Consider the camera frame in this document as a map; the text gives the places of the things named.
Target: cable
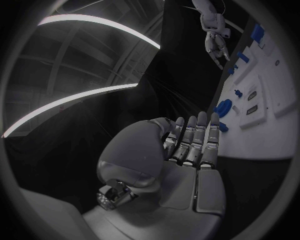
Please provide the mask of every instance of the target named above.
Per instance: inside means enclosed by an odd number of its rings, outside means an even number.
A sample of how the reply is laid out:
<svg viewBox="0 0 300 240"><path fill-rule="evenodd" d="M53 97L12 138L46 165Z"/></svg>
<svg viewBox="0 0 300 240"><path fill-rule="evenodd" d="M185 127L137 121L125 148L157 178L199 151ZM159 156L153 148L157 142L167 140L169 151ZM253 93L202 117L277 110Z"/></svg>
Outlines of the cable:
<svg viewBox="0 0 300 240"><path fill-rule="evenodd" d="M224 4L224 11L223 11L223 13L222 13L222 15L225 13L225 11L226 11L226 6L225 6L225 2L222 0L222 2L223 2L223 4Z"/></svg>
<svg viewBox="0 0 300 240"><path fill-rule="evenodd" d="M78 10L84 9L84 8L86 8L86 7L88 7L88 6L91 6L91 5L93 5L93 4L96 4L96 3L99 3L99 2L102 2L102 1L104 1L104 0L99 0L99 1L92 2L92 3L88 4L88 5L85 5L85 6L83 6L83 7L77 8L77 9L72 10L72 11L59 12L57 9L56 9L56 11L57 11L59 14L71 14L71 13L74 13L74 12L76 12L76 11L78 11Z"/></svg>

